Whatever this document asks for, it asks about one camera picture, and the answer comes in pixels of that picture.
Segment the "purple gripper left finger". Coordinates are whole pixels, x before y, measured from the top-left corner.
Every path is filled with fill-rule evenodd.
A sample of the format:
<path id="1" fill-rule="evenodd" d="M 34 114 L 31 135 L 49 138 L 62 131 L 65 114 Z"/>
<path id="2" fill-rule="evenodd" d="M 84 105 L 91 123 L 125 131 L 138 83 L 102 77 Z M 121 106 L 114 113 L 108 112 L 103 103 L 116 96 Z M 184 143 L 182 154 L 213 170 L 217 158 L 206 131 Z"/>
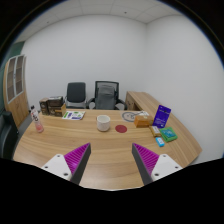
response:
<path id="1" fill-rule="evenodd" d="M 64 158 L 72 173 L 71 182 L 78 185 L 82 179 L 89 156 L 91 154 L 91 144 L 84 144 L 69 153 Z"/>

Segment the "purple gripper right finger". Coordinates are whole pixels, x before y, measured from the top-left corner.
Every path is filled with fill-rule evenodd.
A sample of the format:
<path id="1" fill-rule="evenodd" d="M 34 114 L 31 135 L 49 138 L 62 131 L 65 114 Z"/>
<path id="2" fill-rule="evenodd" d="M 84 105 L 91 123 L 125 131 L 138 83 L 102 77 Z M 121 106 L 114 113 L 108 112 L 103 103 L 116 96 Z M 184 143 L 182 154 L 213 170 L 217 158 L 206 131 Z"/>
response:
<path id="1" fill-rule="evenodd" d="M 137 143 L 132 144 L 132 155 L 137 164 L 143 184 L 148 185 L 152 183 L 151 174 L 159 159 L 159 155 Z"/>

